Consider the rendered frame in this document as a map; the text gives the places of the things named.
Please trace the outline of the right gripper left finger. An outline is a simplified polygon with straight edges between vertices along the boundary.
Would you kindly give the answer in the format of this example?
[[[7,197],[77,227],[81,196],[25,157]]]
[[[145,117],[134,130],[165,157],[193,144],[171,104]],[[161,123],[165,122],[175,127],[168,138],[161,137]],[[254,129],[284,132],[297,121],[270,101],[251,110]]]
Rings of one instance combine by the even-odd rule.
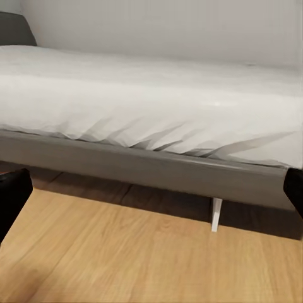
[[[27,168],[0,175],[0,244],[32,192]]]

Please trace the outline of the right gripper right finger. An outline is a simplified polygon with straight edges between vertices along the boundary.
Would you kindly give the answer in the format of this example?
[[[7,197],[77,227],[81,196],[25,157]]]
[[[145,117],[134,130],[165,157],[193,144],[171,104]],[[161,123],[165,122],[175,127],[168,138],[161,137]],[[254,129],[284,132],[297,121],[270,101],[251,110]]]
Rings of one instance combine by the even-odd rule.
[[[283,190],[303,218],[303,170],[289,168]]]

